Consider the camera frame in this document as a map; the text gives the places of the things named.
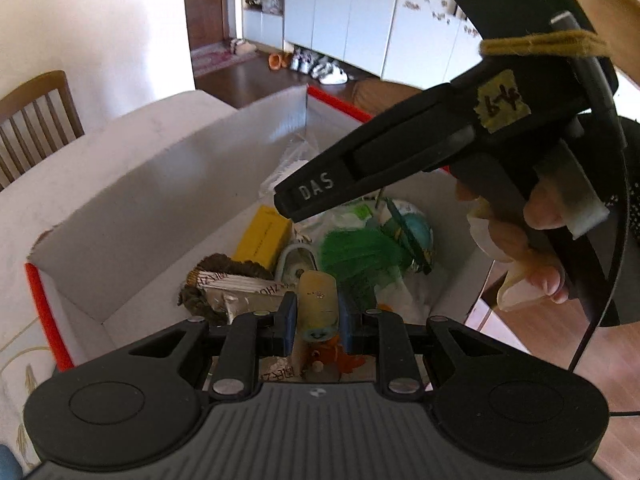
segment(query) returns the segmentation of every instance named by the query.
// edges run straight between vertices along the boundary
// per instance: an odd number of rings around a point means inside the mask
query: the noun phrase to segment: yellow tape label
[[[474,108],[490,134],[531,115],[522,100],[513,70],[503,70],[478,88],[478,106]]]

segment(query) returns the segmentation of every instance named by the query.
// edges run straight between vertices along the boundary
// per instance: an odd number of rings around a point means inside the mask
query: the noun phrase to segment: cardboard box
[[[313,134],[324,150],[366,119],[316,89],[288,89],[176,142],[42,237],[26,267],[59,367],[187,318],[177,306],[187,273],[208,254],[233,254],[290,141]],[[464,321],[492,262],[469,235],[453,177],[416,174],[387,195],[417,205],[433,227],[449,279],[431,314]]]

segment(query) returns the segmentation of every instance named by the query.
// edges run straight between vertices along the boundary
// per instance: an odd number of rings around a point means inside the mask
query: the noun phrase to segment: white cabinet
[[[351,0],[344,60],[382,74],[396,0]]]
[[[313,50],[343,59],[351,0],[316,0]]]
[[[245,10],[242,13],[242,36],[246,40],[281,49],[282,16],[260,10]]]
[[[316,0],[284,0],[284,38],[311,48]]]
[[[397,0],[382,79],[416,88],[444,80],[458,34],[454,0]]]
[[[451,51],[444,82],[457,78],[482,61],[480,42],[482,37],[469,20],[460,20],[456,41]]]

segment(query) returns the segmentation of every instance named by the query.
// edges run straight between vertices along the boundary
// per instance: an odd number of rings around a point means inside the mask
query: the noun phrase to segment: doormat
[[[232,54],[229,50],[228,41],[220,41],[219,43],[201,46],[191,51],[193,76],[200,77],[222,68],[255,59],[256,57],[258,57],[257,52],[250,52],[243,56]]]

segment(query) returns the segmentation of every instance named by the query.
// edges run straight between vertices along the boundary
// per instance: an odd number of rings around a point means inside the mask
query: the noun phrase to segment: yellow box
[[[261,205],[242,235],[233,259],[236,262],[250,260],[273,272],[291,237],[291,225],[291,220],[275,208]]]

